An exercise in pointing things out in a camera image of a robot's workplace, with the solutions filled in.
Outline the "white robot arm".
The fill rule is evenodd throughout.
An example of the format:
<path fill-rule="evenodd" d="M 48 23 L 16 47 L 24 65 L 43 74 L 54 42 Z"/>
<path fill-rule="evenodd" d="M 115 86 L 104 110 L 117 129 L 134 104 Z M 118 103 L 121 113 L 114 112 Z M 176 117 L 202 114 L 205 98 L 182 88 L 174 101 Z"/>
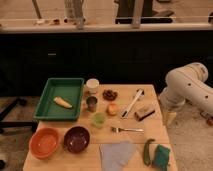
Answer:
<path fill-rule="evenodd" d="M 213 88 L 205 83 L 207 78 L 208 69 L 199 62 L 172 69 L 166 74 L 166 87 L 158 96 L 164 125 L 172 123 L 176 111 L 187 100 L 213 116 Z"/>

